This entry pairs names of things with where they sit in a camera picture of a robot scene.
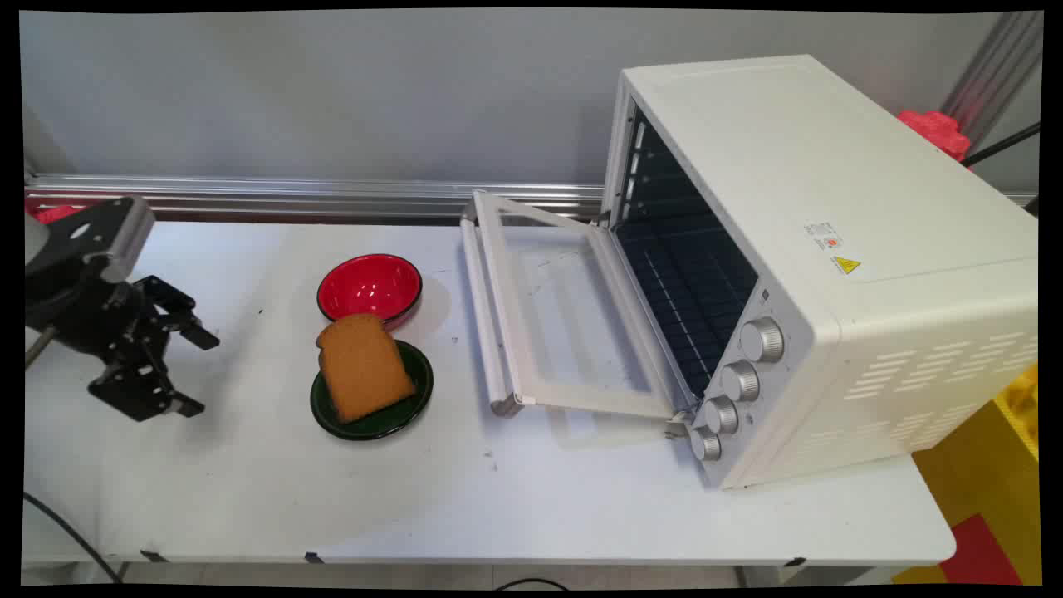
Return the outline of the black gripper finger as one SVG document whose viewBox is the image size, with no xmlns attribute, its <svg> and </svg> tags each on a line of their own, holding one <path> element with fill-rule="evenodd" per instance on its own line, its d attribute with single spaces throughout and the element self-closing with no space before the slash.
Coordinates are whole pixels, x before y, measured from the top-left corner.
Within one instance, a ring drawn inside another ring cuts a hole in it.
<svg viewBox="0 0 1063 598">
<path fill-rule="evenodd" d="M 169 378 L 168 345 L 167 336 L 119 338 L 102 353 L 104 371 L 87 386 L 88 393 L 137 423 L 167 413 L 201 414 L 205 406 L 178 391 Z"/>
<path fill-rule="evenodd" d="M 150 306 L 162 310 L 159 317 L 150 317 L 149 322 L 159 326 L 163 331 L 179 334 L 201 351 L 212 351 L 220 345 L 220 338 L 210 334 L 195 314 L 196 300 L 174 285 L 161 277 L 148 276 L 134 283 L 133 287 L 144 292 Z"/>
</svg>

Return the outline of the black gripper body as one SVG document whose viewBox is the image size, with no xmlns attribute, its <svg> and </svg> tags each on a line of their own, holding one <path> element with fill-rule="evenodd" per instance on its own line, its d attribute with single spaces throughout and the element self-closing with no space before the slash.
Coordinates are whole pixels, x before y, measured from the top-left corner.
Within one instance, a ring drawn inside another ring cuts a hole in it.
<svg viewBox="0 0 1063 598">
<path fill-rule="evenodd" d="M 161 362 L 159 317 L 144 288 L 103 278 L 109 258 L 65 260 L 30 272 L 24 280 L 24 318 L 30 328 L 53 329 L 60 341 L 106 365 Z"/>
</svg>

